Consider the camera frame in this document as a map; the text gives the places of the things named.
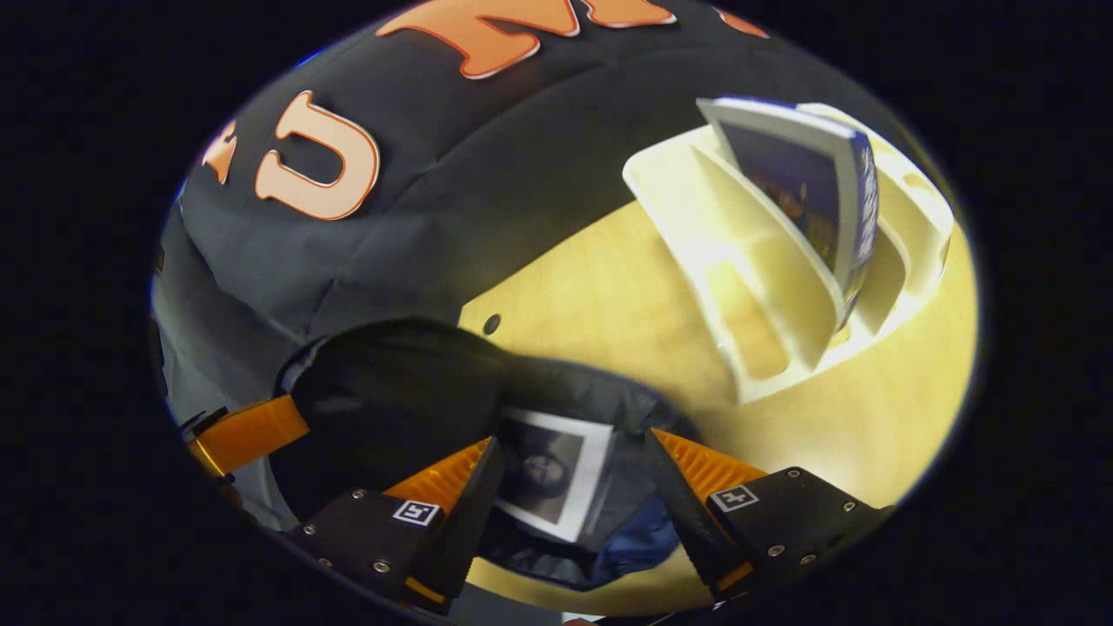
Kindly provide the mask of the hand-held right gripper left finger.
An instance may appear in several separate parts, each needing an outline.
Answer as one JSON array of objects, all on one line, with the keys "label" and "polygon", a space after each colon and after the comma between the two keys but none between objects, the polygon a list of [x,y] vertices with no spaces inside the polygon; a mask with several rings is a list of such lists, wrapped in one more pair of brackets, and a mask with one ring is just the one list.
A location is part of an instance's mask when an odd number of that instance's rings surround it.
[{"label": "hand-held right gripper left finger", "polygon": [[385,491],[354,488],[285,542],[362,590],[406,609],[449,614],[503,481],[498,437],[485,437]]}]

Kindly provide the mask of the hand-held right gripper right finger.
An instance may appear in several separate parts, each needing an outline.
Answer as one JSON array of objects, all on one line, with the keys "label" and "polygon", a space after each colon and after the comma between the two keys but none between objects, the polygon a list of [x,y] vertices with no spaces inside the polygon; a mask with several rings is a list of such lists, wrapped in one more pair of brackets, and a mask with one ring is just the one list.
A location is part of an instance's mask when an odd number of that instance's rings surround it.
[{"label": "hand-held right gripper right finger", "polygon": [[643,454],[684,554],[716,601],[802,580],[893,512],[799,466],[767,473],[664,430],[648,432]]}]

